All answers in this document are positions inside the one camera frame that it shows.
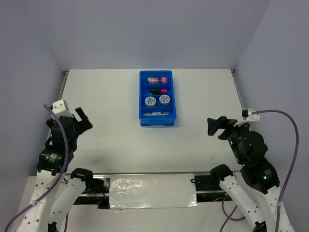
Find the blue thin pen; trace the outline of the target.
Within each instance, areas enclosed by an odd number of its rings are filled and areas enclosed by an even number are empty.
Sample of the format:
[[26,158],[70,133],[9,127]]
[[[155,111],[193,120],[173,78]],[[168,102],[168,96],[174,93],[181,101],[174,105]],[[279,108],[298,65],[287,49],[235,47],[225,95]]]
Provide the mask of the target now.
[[148,115],[160,115],[161,112],[149,112],[149,113],[143,113],[144,116],[148,116]]

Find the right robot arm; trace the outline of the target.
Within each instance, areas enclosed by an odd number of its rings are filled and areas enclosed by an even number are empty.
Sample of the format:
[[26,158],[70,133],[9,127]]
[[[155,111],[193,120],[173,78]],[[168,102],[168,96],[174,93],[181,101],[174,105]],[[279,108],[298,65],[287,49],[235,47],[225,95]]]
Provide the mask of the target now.
[[294,119],[280,111],[292,123],[295,130],[295,150],[293,159],[281,185],[275,167],[266,159],[268,147],[261,134],[250,130],[250,123],[259,122],[262,111],[248,112],[243,121],[208,118],[208,135],[213,136],[223,130],[219,140],[228,141],[238,164],[244,182],[256,196],[255,204],[246,190],[238,183],[232,171],[221,164],[210,171],[210,184],[215,189],[223,189],[240,209],[254,232],[292,232],[294,231],[285,206],[283,196],[295,166],[299,148],[299,131]]

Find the pink lidded jar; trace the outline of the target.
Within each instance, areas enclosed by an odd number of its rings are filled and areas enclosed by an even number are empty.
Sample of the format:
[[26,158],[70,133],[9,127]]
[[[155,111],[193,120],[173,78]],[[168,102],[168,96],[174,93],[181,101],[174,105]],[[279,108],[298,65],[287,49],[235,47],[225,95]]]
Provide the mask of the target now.
[[166,77],[147,77],[148,84],[167,84],[169,82]]

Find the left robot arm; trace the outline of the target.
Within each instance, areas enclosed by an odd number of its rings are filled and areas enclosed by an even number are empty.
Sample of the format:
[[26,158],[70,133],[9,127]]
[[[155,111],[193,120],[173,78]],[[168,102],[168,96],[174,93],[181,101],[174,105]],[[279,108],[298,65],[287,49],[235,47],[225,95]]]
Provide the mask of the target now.
[[29,205],[20,213],[23,219],[18,232],[60,231],[67,226],[69,211],[79,195],[91,192],[95,186],[92,171],[76,168],[61,194],[57,194],[77,149],[78,137],[93,126],[81,108],[75,110],[81,118],[77,120],[64,100],[45,108],[51,114],[46,122],[51,135],[39,155],[36,184]]

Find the blue patterned jar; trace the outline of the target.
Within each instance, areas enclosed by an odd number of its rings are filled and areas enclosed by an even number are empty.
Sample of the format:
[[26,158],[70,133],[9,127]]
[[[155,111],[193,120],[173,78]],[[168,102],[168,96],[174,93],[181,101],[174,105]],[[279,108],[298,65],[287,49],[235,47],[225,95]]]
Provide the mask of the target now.
[[144,99],[144,105],[145,105],[145,107],[148,107],[148,108],[155,107],[156,106],[156,99],[155,99],[155,97],[147,96]]
[[171,98],[169,95],[163,94],[159,97],[159,105],[162,107],[168,107],[170,105]]

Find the pink highlighter marker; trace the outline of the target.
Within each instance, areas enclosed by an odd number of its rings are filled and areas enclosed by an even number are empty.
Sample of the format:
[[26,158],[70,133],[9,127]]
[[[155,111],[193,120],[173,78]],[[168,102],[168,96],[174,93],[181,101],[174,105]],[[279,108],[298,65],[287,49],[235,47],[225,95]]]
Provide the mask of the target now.
[[152,95],[166,94],[167,89],[165,89],[165,88],[152,88],[152,89],[150,89],[150,93]]

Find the yellow thin pen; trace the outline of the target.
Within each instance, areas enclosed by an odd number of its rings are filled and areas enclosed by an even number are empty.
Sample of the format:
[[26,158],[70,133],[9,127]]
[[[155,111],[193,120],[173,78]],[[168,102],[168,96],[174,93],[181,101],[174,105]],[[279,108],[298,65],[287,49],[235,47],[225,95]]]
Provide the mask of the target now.
[[169,113],[168,112],[161,112],[160,115],[148,115],[148,116],[169,116]]

